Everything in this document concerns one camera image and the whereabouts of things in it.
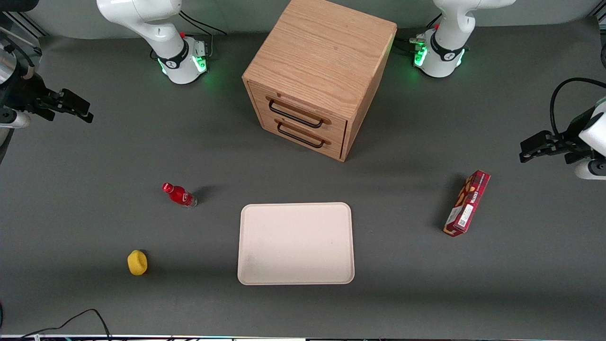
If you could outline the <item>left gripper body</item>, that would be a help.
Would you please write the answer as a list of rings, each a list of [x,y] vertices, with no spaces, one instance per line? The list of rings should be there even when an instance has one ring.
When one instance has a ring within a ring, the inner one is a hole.
[[[580,179],[606,179],[606,117],[604,108],[590,108],[577,116],[563,132],[567,164]]]

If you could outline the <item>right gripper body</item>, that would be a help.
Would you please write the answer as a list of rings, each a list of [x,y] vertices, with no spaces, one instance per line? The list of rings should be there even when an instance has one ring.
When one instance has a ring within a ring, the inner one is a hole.
[[[55,113],[43,106],[43,99],[52,91],[46,87],[43,78],[33,75],[25,80],[12,75],[1,85],[0,127],[21,129],[31,124],[30,114],[39,115],[47,121],[54,121]]]

